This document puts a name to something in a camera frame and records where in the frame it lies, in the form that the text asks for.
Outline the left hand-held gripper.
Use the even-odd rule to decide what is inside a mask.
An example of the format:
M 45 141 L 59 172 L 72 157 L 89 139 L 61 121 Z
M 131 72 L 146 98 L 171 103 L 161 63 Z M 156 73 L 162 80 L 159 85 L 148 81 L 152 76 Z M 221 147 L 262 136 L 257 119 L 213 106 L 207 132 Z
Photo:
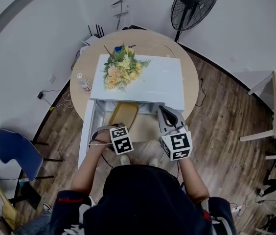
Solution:
M 97 138 L 100 131 L 109 131 L 109 142 Z M 108 146 L 108 148 L 115 152 L 116 155 L 122 155 L 134 150 L 129 131 L 123 123 L 97 128 L 97 130 L 92 134 L 90 145 L 92 145 L 93 142 L 97 142 L 97 145 Z

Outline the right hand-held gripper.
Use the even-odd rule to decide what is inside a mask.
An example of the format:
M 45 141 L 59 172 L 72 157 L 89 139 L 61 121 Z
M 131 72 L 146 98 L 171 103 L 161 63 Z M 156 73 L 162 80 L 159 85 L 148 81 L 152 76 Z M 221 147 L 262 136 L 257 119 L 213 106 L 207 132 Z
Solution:
M 164 106 L 158 107 L 161 147 L 171 161 L 190 157 L 192 138 L 181 113 Z

